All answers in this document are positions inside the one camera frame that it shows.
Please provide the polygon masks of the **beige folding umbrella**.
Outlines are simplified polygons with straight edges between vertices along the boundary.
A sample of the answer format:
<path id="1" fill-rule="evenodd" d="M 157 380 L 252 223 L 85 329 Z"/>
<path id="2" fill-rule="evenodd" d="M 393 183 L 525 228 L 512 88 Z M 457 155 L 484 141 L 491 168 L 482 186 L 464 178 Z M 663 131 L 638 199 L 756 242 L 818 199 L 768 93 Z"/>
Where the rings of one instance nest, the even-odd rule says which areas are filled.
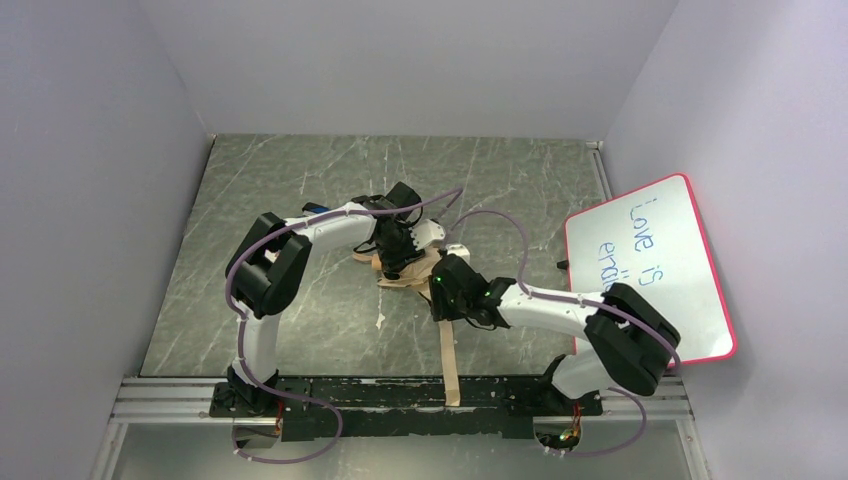
<path id="1" fill-rule="evenodd" d="M 389 279 L 382 271 L 383 263 L 376 253 L 353 253 L 354 261 L 367 264 L 378 274 L 377 285 L 381 289 L 410 290 L 430 302 L 432 295 L 429 279 L 438 260 L 441 259 L 436 247 L 426 247 L 424 257 L 404 267 L 396 280 Z M 440 337 L 442 377 L 445 392 L 445 406 L 459 407 L 461 391 L 457 358 L 455 351 L 454 328 L 449 321 L 437 321 Z"/>

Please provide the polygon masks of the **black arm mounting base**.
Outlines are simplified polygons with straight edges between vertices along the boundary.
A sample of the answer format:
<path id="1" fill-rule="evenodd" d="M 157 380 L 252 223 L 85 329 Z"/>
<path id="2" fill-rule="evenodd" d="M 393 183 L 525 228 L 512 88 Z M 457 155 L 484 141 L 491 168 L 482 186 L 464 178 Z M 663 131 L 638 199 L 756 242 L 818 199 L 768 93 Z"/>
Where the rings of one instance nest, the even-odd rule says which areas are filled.
<path id="1" fill-rule="evenodd" d="M 343 437 L 498 434 L 532 439 L 543 417 L 599 416 L 597 391 L 561 396 L 538 375 L 462 376 L 458 405 L 446 403 L 440 376 L 280 376 L 279 398 L 228 378 L 215 385 L 208 414 L 237 425 L 263 425 L 282 441 Z"/>

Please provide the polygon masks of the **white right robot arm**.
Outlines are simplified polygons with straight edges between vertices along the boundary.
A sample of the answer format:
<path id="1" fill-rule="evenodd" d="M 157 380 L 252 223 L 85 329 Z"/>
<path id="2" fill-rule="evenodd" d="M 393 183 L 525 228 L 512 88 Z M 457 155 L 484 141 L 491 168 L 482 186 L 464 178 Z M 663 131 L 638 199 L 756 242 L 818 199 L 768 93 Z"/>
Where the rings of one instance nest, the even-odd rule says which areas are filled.
<path id="1" fill-rule="evenodd" d="M 610 388 L 649 397 L 679 359 L 680 333 L 624 283 L 576 294 L 507 277 L 487 280 L 463 258 L 448 254 L 433 267 L 429 288 L 435 321 L 467 320 L 483 329 L 543 329 L 585 342 L 576 353 L 553 361 L 543 376 L 569 400 Z"/>

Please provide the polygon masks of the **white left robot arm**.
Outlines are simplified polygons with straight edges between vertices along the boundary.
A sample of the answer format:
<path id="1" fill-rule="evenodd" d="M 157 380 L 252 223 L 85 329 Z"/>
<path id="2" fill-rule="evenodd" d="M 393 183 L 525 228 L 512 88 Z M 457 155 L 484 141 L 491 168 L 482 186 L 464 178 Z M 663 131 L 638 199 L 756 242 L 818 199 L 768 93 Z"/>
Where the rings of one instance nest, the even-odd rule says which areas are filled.
<path id="1" fill-rule="evenodd" d="M 256 219 L 227 268 L 239 322 L 237 354 L 227 371 L 236 399 L 254 413 L 275 404 L 280 315 L 295 299 L 310 259 L 351 247 L 377 260 L 385 279 L 398 280 L 425 256 L 410 217 L 420 205 L 420 196 L 399 182 L 385 195 L 355 197 L 334 210 L 308 203 L 300 217 L 265 213 Z"/>

